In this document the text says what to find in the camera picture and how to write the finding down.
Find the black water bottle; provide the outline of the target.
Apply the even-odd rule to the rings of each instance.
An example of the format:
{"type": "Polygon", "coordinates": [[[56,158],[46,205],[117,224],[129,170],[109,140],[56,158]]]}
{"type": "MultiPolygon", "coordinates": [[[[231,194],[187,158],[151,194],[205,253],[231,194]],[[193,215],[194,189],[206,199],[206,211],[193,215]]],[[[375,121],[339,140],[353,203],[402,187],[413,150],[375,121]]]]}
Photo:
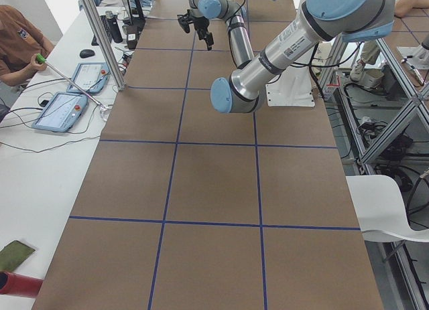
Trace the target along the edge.
{"type": "Polygon", "coordinates": [[[117,44],[123,42],[121,31],[117,23],[117,16],[112,11],[105,11],[105,17],[109,26],[113,41],[117,44]]]}

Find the black computer mouse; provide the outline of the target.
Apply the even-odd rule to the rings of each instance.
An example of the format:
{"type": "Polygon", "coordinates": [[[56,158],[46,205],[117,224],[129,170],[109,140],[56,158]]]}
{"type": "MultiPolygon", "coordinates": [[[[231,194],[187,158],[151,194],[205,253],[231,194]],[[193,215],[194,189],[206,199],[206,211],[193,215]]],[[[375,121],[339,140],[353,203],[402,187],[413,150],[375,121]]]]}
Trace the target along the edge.
{"type": "Polygon", "coordinates": [[[95,51],[91,49],[81,50],[79,53],[80,58],[85,59],[95,55],[95,51]]]}

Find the far blue teach pendant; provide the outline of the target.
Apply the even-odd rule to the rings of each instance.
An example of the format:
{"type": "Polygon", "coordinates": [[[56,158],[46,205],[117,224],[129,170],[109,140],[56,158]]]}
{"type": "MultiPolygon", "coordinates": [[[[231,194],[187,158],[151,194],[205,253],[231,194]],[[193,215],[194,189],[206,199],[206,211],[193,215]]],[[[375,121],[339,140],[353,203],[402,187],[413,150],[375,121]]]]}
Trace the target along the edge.
{"type": "Polygon", "coordinates": [[[71,81],[89,94],[99,93],[109,79],[110,69],[105,62],[81,62],[77,65],[71,81]]]}

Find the blue teach pendant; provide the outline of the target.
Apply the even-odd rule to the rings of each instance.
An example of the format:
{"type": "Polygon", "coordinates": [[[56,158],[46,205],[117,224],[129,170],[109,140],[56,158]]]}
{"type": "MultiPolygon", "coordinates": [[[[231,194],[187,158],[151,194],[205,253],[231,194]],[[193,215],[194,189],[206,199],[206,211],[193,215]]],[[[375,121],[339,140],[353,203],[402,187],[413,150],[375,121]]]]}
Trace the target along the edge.
{"type": "Polygon", "coordinates": [[[32,123],[32,128],[64,133],[78,120],[87,104],[83,94],[57,92],[32,123]]]}
{"type": "Polygon", "coordinates": [[[89,94],[99,93],[109,79],[110,69],[105,62],[81,62],[77,65],[71,81],[89,94]]]}

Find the near blue teach pendant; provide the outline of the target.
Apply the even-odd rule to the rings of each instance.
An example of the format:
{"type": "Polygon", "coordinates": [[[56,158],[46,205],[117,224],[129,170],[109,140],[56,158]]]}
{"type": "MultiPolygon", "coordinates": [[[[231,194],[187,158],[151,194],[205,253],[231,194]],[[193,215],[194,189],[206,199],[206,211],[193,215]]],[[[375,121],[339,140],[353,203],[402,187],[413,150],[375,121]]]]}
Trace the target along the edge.
{"type": "Polygon", "coordinates": [[[32,128],[64,133],[78,120],[87,104],[83,94],[57,92],[32,123],[32,128]]]}

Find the person in brown shirt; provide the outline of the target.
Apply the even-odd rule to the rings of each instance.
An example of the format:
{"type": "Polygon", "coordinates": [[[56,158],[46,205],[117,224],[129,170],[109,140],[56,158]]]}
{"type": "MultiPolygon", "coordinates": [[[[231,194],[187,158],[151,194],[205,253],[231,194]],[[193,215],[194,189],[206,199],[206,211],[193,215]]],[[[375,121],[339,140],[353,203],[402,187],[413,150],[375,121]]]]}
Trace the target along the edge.
{"type": "Polygon", "coordinates": [[[1,81],[11,87],[23,84],[47,68],[36,60],[47,58],[54,44],[24,15],[10,5],[1,6],[1,81]]]}

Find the white plastic chair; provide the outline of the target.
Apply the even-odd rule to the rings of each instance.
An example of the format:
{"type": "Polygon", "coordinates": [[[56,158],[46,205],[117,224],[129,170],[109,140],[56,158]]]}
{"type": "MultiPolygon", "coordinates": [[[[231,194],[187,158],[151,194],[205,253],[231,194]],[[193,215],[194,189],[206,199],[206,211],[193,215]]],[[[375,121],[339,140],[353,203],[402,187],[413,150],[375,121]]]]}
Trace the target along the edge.
{"type": "Polygon", "coordinates": [[[428,230],[408,224],[399,186],[385,175],[346,177],[363,239],[369,242],[428,242],[428,230]]]}

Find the green cloth pouch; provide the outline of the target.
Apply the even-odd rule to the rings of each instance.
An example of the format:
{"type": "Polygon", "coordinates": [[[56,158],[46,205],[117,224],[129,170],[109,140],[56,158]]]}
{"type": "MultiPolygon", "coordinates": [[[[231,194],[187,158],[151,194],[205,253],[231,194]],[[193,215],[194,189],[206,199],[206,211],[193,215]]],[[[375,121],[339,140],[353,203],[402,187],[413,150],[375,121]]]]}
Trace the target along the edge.
{"type": "Polygon", "coordinates": [[[14,240],[1,250],[1,271],[13,272],[36,250],[14,240]]]}

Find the red cylinder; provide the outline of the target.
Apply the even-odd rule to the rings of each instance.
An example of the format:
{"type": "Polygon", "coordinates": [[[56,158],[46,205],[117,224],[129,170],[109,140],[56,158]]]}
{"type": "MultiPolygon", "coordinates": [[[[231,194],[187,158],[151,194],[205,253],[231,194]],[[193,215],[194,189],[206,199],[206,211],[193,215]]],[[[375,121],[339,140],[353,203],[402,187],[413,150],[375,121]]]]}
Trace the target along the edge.
{"type": "Polygon", "coordinates": [[[1,294],[36,298],[43,284],[42,279],[16,273],[1,272],[1,294]]]}

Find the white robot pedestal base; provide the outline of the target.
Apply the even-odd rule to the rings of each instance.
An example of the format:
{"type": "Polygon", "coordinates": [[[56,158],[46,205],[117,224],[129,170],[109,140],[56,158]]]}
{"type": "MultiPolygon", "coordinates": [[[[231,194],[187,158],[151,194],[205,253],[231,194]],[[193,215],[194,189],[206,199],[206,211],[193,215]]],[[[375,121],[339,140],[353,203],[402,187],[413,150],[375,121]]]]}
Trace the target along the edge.
{"type": "Polygon", "coordinates": [[[309,51],[295,60],[299,64],[292,64],[280,77],[274,78],[265,85],[268,106],[315,106],[311,71],[307,66],[313,49],[311,47],[309,51]]]}

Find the aluminium frame post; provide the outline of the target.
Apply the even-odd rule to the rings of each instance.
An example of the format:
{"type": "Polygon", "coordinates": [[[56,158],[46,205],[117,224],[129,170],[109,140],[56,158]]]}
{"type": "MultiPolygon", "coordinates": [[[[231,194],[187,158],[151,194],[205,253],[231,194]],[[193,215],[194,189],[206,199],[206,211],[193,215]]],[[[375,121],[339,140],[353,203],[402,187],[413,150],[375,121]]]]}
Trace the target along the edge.
{"type": "Polygon", "coordinates": [[[82,3],[82,7],[86,13],[90,27],[97,38],[99,47],[101,48],[106,63],[108,64],[117,89],[118,91],[122,91],[125,87],[125,81],[122,73],[120,72],[111,43],[108,41],[108,37],[105,33],[95,2],[94,0],[80,0],[80,2],[82,3]]]}

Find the green handled metal rod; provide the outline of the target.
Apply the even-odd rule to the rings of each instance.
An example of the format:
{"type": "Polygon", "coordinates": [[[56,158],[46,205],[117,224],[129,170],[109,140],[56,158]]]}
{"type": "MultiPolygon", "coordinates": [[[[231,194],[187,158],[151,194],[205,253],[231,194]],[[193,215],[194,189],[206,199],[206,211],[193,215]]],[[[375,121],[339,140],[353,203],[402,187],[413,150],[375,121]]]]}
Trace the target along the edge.
{"type": "Polygon", "coordinates": [[[73,87],[75,87],[78,91],[80,91],[82,94],[84,94],[87,98],[89,98],[91,101],[93,101],[97,106],[100,107],[100,114],[108,114],[111,110],[110,107],[105,106],[103,103],[101,103],[99,100],[95,99],[92,95],[90,95],[87,91],[85,91],[83,88],[81,88],[79,85],[74,83],[70,78],[68,78],[66,75],[61,73],[58,69],[56,69],[51,63],[48,63],[47,60],[41,55],[36,54],[36,62],[38,64],[45,64],[47,67],[52,69],[55,73],[57,73],[59,76],[61,76],[63,79],[65,79],[67,82],[69,82],[73,87]]]}

